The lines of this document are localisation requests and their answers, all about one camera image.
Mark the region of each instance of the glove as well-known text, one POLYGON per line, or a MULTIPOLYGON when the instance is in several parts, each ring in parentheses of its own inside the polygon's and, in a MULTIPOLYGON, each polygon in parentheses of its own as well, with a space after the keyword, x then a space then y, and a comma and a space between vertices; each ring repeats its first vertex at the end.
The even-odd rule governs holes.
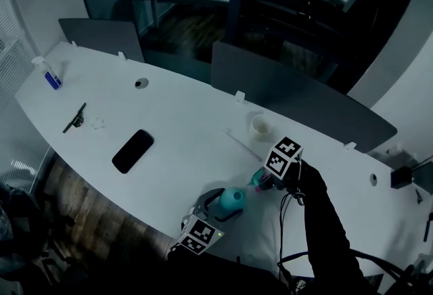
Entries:
POLYGON ((288 192, 293 193, 299 189, 308 197, 326 193, 327 191, 325 181, 322 179, 320 172, 304 160, 302 161, 299 181, 298 178, 299 163, 291 163, 284 176, 284 184, 288 192))

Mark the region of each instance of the small clip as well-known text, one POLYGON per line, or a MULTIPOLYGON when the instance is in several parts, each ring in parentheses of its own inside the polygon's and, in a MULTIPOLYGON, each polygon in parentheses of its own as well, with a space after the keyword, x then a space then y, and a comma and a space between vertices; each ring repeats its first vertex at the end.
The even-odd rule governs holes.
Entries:
POLYGON ((238 103, 243 103, 245 100, 245 93, 241 91, 237 91, 235 95, 235 99, 238 103))
POLYGON ((345 150, 353 150, 356 146, 357 145, 355 142, 349 142, 349 143, 346 143, 346 145, 344 145, 343 148, 345 150))
POLYGON ((127 58, 124 56, 123 52, 120 52, 120 51, 119 51, 119 58, 124 62, 127 60, 127 58))
POLYGON ((66 126, 66 128, 63 130, 63 134, 66 133, 66 131, 69 130, 70 127, 74 126, 76 128, 81 127, 81 125, 84 122, 84 117, 83 117, 83 110, 86 107, 86 103, 84 103, 81 107, 80 110, 78 110, 78 112, 76 113, 75 117, 68 123, 68 125, 66 126))

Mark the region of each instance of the black sleeve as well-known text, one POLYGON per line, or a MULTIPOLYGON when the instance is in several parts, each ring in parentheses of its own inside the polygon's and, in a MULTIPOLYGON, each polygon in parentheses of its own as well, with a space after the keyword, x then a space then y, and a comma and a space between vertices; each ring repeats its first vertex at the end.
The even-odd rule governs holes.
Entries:
POLYGON ((376 294, 350 251, 346 232, 319 171, 304 163, 301 174, 299 186, 305 194, 306 242, 316 285, 327 291, 335 292, 339 288, 347 294, 376 294))

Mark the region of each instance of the black phone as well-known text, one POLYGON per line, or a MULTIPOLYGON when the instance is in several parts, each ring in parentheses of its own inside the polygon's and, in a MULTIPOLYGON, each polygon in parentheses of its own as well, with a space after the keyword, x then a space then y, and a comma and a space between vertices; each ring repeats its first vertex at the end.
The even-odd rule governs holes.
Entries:
POLYGON ((152 136, 144 130, 138 130, 113 157, 113 165, 121 173, 127 173, 153 143, 152 136))

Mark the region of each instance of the small white cup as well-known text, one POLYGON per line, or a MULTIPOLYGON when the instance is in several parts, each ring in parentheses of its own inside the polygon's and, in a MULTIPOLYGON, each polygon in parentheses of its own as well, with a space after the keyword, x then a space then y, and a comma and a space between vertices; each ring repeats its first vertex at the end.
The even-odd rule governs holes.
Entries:
POLYGON ((256 141, 266 141, 273 130, 272 120, 265 114, 256 115, 250 124, 250 134, 256 141))

